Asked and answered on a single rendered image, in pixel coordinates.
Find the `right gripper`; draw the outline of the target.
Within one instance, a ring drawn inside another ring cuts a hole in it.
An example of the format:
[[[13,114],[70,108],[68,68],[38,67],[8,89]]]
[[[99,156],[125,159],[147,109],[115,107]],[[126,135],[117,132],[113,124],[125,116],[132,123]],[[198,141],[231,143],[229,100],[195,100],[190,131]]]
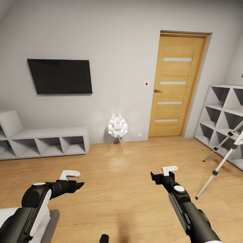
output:
[[[169,176],[164,176],[162,174],[153,174],[151,172],[152,180],[155,181],[156,185],[163,185],[165,187],[165,184],[169,180],[173,180],[175,182],[174,173],[169,172]]]

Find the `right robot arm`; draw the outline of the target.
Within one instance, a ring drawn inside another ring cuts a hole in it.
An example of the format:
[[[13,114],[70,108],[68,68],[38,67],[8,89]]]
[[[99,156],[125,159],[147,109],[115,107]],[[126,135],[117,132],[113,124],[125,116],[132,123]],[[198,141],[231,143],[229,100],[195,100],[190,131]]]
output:
[[[212,230],[206,214],[191,202],[186,189],[175,182],[174,173],[171,171],[177,171],[177,166],[163,167],[161,170],[162,174],[151,172],[152,180],[168,191],[169,200],[191,243],[222,243]]]

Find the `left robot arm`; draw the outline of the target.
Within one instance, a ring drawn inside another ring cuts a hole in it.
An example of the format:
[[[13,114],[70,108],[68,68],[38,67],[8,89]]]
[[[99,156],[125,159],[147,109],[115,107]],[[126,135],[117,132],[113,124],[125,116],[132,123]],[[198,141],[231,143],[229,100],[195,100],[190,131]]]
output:
[[[57,183],[32,184],[22,198],[22,207],[10,216],[0,228],[0,243],[28,243],[34,237],[50,199],[65,193],[74,193],[84,182],[69,180],[80,177],[80,172],[64,170]]]

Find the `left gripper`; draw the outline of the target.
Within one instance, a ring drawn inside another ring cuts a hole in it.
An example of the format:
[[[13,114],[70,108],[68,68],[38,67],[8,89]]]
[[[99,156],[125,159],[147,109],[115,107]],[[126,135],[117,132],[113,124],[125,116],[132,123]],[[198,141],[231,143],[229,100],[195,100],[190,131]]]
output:
[[[57,180],[56,182],[60,184],[61,188],[58,196],[65,193],[74,193],[77,189],[80,189],[84,185],[84,182],[76,183],[76,180]]]

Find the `camera tripod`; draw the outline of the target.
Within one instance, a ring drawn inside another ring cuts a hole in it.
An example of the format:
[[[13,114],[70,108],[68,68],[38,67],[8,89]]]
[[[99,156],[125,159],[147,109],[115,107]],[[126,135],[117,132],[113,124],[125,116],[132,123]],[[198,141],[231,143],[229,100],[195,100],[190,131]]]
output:
[[[232,153],[232,151],[235,149],[237,149],[237,147],[241,144],[243,144],[243,131],[241,133],[241,135],[236,134],[236,131],[239,130],[239,128],[243,125],[243,121],[232,131],[232,132],[228,132],[229,136],[226,137],[226,139],[217,147],[213,148],[214,151],[205,159],[203,160],[203,162],[205,162],[215,151],[218,150],[218,148],[230,137],[233,135],[236,135],[238,137],[238,139],[235,141],[235,143],[233,143],[233,145],[231,145],[230,147],[230,151],[228,152],[228,154],[225,156],[225,158],[222,160],[222,162],[220,163],[220,165],[217,167],[216,170],[214,170],[212,172],[212,176],[210,177],[210,179],[207,181],[207,183],[205,184],[205,186],[202,188],[202,190],[199,192],[199,194],[195,197],[195,199],[198,199],[198,197],[202,194],[202,192],[204,191],[204,189],[207,187],[207,185],[209,184],[209,182],[213,179],[214,176],[218,175],[218,170],[221,168],[221,166],[224,164],[224,162],[227,160],[227,158],[230,156],[230,154]]]

